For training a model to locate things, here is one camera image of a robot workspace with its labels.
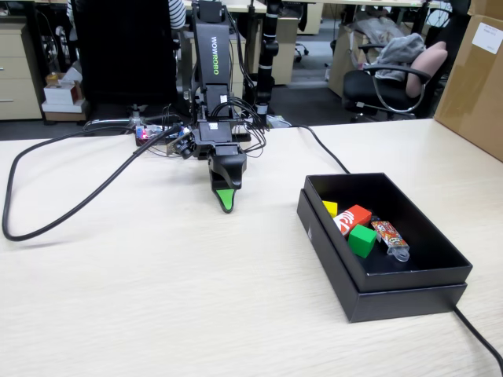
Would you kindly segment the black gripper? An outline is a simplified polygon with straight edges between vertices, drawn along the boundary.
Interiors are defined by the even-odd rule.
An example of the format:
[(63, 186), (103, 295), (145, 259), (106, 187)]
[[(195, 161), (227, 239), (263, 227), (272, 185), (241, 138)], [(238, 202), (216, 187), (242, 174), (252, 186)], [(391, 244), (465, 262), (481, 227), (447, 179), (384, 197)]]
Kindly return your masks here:
[(199, 122), (193, 130), (194, 157), (209, 157), (211, 190), (225, 213), (231, 213), (234, 196), (242, 186), (247, 156), (239, 154), (240, 143), (248, 141), (248, 131), (237, 121)]

